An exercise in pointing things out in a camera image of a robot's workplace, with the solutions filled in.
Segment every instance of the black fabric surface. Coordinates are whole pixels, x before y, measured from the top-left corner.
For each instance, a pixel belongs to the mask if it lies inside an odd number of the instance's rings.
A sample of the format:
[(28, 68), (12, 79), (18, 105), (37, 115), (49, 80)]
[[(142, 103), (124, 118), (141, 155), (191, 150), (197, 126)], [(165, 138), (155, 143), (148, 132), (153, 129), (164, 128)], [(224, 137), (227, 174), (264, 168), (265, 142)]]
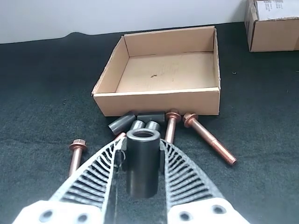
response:
[[(299, 52), (249, 53), (243, 23), (216, 27), (220, 115), (199, 120), (238, 164), (226, 165), (182, 123), (175, 145), (250, 223), (298, 223)], [(49, 199), (65, 181), (73, 139), (87, 141), (83, 161), (113, 140), (107, 125), (114, 118), (101, 114), (91, 91), (121, 35), (0, 45), (0, 223), (12, 223), (24, 206)], [(121, 182), (117, 223), (165, 223), (162, 184), (154, 198), (141, 201), (124, 188)]]

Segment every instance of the black metal sleeve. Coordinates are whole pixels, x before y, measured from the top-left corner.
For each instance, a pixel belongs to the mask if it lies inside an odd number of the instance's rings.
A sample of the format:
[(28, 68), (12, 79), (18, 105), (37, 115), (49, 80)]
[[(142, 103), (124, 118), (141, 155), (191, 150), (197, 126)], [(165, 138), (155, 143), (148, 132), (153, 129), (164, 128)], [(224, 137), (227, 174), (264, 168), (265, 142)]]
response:
[(157, 122), (155, 122), (155, 121), (149, 121), (146, 124), (145, 128), (156, 130), (156, 131), (160, 131), (160, 125)]
[(145, 123), (141, 120), (134, 120), (130, 130), (135, 130), (135, 129), (140, 129), (140, 128), (144, 128), (145, 127)]
[(127, 192), (134, 198), (158, 191), (160, 133), (147, 128), (127, 132)]
[(114, 135), (118, 135), (128, 129), (134, 120), (136, 120), (136, 116), (134, 115), (134, 113), (128, 112), (108, 126)]
[(155, 121), (159, 124), (163, 124), (165, 122), (165, 113), (164, 112), (139, 113), (137, 115), (137, 120), (141, 120), (144, 123), (148, 123), (149, 121)]

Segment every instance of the copper hex bolt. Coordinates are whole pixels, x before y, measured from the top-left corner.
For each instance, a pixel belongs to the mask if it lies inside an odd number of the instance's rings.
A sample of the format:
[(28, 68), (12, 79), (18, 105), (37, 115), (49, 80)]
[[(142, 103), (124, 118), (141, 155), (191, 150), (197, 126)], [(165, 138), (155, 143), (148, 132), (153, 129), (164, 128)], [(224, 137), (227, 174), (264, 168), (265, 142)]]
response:
[(166, 118), (168, 119), (168, 124), (165, 134), (165, 141), (173, 143), (176, 124), (181, 121), (181, 115), (177, 110), (172, 109), (166, 113)]
[(83, 139), (75, 139), (73, 143), (70, 144), (70, 150), (73, 151), (73, 156), (71, 158), (69, 176), (75, 173), (80, 166), (82, 152), (87, 150), (85, 143)]
[(125, 136), (126, 136), (126, 133), (122, 132), (122, 133), (120, 133), (120, 134), (114, 139), (114, 141), (119, 140), (119, 139), (121, 139), (122, 137), (125, 137)]
[(234, 165), (237, 159), (198, 121), (198, 116), (186, 113), (183, 117), (185, 127), (193, 127), (196, 132), (229, 164)]

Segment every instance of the bolt head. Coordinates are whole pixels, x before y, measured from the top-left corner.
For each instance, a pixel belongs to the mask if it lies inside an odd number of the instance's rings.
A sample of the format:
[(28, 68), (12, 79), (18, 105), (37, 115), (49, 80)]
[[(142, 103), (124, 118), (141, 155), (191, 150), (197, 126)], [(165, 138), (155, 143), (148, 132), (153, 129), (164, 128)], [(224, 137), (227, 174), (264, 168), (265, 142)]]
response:
[(76, 148), (81, 148), (82, 150), (86, 150), (86, 141), (83, 139), (75, 139), (72, 144), (70, 144), (70, 150), (74, 150)]
[(193, 114), (190, 114), (190, 113), (186, 113), (184, 116), (183, 116), (183, 122), (184, 122), (184, 126), (185, 127), (190, 127), (191, 123), (193, 120), (197, 120), (198, 119), (198, 116), (193, 113)]
[(172, 110), (168, 111), (166, 113), (166, 118), (167, 119), (174, 118), (177, 121), (177, 123), (180, 122), (182, 119), (181, 115), (179, 114), (178, 110), (176, 110), (176, 109), (172, 109)]

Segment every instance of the cardboard box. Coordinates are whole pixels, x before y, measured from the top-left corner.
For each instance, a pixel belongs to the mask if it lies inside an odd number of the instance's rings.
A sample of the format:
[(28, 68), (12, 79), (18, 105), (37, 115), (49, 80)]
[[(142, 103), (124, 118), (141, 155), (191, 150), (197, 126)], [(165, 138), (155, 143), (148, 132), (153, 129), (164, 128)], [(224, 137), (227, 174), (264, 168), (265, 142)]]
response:
[(215, 27), (122, 36), (92, 95), (105, 116), (173, 108), (181, 114), (218, 115)]
[(299, 18), (259, 21), (254, 0), (247, 0), (245, 27), (250, 52), (299, 50)]

